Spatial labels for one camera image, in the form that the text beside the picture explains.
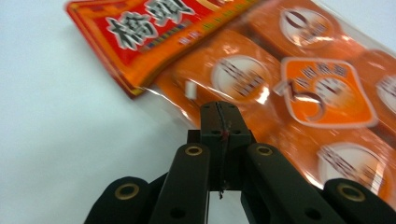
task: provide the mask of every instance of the white surface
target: white surface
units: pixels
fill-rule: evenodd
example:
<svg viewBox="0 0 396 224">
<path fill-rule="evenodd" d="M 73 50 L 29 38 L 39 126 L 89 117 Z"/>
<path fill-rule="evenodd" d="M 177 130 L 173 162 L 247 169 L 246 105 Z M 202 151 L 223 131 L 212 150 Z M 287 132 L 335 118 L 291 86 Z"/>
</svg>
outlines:
<svg viewBox="0 0 396 224">
<path fill-rule="evenodd" d="M 82 223 L 115 179 L 152 181 L 165 173 L 192 128 L 159 96 L 131 101 L 65 2 L 0 2 L 2 224 Z M 396 2 L 326 4 L 396 51 Z M 247 223 L 238 194 L 213 196 L 209 223 Z"/>
</svg>

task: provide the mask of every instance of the white background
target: white background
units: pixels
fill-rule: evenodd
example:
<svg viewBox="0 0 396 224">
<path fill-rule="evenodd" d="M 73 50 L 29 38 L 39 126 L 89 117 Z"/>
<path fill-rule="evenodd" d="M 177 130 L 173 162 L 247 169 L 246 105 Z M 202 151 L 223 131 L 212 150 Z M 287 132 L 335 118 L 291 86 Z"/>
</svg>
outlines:
<svg viewBox="0 0 396 224">
<path fill-rule="evenodd" d="M 131 101 L 64 11 L 0 1 L 0 223 L 82 223 L 112 181 L 169 169 L 193 127 L 162 97 Z M 396 1 L 321 0 L 396 51 Z M 209 223 L 248 223 L 213 194 Z"/>
</svg>

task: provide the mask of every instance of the snack package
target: snack package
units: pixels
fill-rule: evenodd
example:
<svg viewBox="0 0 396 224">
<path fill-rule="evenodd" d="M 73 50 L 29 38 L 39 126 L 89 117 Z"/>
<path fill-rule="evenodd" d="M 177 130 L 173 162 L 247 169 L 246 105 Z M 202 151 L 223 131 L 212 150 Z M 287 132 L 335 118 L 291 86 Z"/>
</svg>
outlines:
<svg viewBox="0 0 396 224">
<path fill-rule="evenodd" d="M 135 97 L 161 70 L 258 0 L 75 1 L 67 13 L 102 64 Z"/>
<path fill-rule="evenodd" d="M 374 132 L 396 146 L 396 58 L 378 49 L 364 51 L 350 63 L 372 102 L 379 123 Z"/>
<path fill-rule="evenodd" d="M 378 66 L 364 56 L 372 51 L 366 45 L 309 0 L 262 1 L 172 62 L 155 83 L 197 127 L 200 105 L 233 103 L 257 141 L 278 147 L 312 184 L 349 178 L 396 209 L 396 146 L 373 132 L 382 117 L 394 118 L 367 91 L 376 86 L 364 81 L 373 78 L 366 67 Z M 393 70 L 382 68 L 375 83 L 393 90 Z"/>
</svg>

